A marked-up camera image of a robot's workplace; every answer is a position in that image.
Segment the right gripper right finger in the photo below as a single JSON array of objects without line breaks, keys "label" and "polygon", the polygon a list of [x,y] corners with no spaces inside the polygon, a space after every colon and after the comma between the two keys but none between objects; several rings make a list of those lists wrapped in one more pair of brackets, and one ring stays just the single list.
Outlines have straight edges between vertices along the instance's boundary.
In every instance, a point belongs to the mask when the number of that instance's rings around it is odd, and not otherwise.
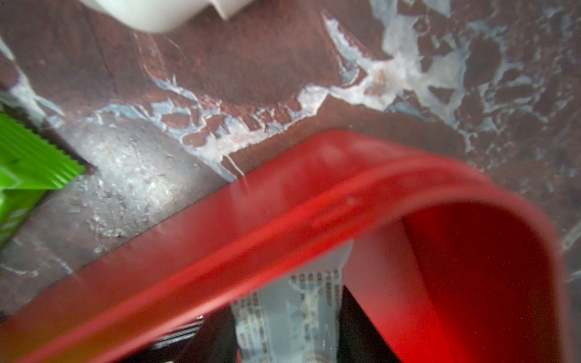
[{"label": "right gripper right finger", "polygon": [[346,287],[343,289],[339,329],[338,362],[401,362]]}]

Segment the red storage box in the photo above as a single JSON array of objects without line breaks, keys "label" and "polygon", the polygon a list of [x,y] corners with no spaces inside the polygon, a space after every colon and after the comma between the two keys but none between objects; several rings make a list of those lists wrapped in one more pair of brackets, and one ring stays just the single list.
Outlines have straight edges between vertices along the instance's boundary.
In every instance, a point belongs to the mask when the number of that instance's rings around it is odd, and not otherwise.
[{"label": "red storage box", "polygon": [[560,242],[476,169],[323,132],[59,281],[3,362],[109,362],[353,244],[345,284],[405,362],[570,362]]}]

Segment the white cookie packet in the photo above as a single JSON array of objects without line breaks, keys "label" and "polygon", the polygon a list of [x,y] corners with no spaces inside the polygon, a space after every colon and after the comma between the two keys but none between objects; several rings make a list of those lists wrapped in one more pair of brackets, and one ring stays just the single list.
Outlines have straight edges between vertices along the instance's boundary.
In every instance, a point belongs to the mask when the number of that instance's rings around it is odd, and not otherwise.
[{"label": "white cookie packet", "polygon": [[353,242],[231,304],[243,362],[336,362]]}]

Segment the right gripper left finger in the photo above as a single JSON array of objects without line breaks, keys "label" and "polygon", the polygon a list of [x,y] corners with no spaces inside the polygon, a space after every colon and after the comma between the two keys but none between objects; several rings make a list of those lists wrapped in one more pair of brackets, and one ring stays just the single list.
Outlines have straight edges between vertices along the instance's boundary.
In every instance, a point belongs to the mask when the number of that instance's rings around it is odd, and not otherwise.
[{"label": "right gripper left finger", "polygon": [[238,344],[231,308],[216,310],[204,319],[201,329],[174,362],[237,362]]}]

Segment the white plastic pipe elbow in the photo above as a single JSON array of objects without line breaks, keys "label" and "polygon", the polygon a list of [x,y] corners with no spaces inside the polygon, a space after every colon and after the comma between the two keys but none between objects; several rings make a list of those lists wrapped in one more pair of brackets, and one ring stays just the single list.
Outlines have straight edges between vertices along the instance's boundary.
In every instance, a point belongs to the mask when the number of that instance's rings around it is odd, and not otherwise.
[{"label": "white plastic pipe elbow", "polygon": [[81,0],[88,8],[109,15],[127,27],[145,33],[166,33],[206,8],[228,20],[252,0]]}]

